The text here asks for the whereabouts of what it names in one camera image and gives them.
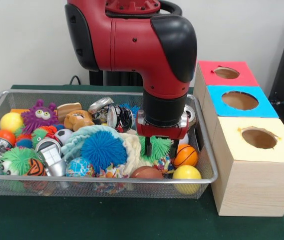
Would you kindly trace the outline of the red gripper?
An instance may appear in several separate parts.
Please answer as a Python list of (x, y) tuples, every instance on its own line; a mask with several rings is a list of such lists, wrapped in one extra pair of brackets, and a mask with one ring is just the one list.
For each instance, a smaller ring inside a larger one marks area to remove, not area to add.
[(173, 142), (170, 146), (169, 156), (171, 159), (176, 157), (178, 152), (179, 140), (183, 139), (188, 130), (188, 115), (184, 112), (181, 115), (180, 121), (177, 125), (170, 127), (155, 126), (148, 123), (144, 118), (144, 112), (138, 111), (136, 116), (136, 131), (138, 135), (145, 137), (145, 150), (144, 154), (146, 156), (151, 156), (152, 154), (152, 144), (150, 137), (166, 137), (171, 139)]

